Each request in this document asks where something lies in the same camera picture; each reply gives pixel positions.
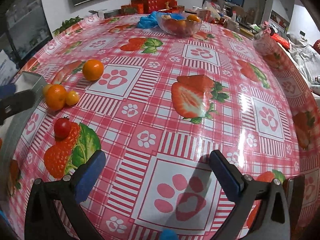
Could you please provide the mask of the right blue-gloved hand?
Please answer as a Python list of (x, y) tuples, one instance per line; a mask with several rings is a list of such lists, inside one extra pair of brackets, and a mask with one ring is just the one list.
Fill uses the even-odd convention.
[(170, 229), (164, 229), (159, 236), (159, 240), (179, 240), (175, 231)]

